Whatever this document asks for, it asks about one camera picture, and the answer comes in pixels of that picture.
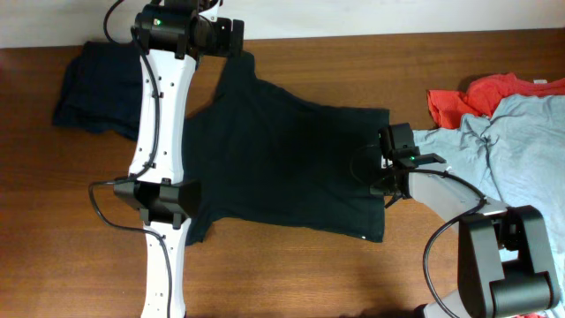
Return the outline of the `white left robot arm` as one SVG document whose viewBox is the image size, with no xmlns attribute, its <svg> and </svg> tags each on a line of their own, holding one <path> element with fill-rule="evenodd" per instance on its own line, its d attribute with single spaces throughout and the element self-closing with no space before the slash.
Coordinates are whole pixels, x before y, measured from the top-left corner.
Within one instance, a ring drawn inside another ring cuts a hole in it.
<svg viewBox="0 0 565 318">
<path fill-rule="evenodd" d="M 139 211 L 147 242 L 142 316 L 183 317 L 185 241 L 192 217 L 181 200 L 188 188 L 182 163 L 185 105 L 203 56 L 240 54 L 245 24 L 218 15 L 219 1 L 149 4 L 136 16 L 142 99 L 139 134 L 128 177 L 116 196 Z"/>
</svg>

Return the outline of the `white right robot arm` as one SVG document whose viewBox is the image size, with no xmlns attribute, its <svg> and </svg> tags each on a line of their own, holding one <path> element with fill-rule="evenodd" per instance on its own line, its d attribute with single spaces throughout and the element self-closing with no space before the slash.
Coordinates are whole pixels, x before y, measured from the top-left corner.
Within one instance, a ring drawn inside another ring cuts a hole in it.
<svg viewBox="0 0 565 318">
<path fill-rule="evenodd" d="M 561 290 L 544 218 L 532 206 L 510 207 L 435 163 L 424 169 L 387 169 L 374 187 L 412 198 L 444 224 L 428 239 L 423 271 L 433 301 L 417 317 L 514 317 L 558 305 Z M 429 268 L 433 243 L 458 233 L 457 287 L 442 297 Z"/>
</svg>

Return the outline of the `dark green t-shirt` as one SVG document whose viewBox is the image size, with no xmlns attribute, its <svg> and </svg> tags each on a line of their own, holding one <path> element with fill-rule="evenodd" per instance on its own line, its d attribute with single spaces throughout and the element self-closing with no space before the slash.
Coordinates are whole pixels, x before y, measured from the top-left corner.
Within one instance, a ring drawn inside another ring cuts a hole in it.
<svg viewBox="0 0 565 318">
<path fill-rule="evenodd" d="M 225 217 L 306 227 L 380 243 L 384 109 L 302 100 L 255 73 L 251 53 L 225 63 L 212 103 L 185 121 L 185 175 L 200 185 L 187 241 Z"/>
</svg>

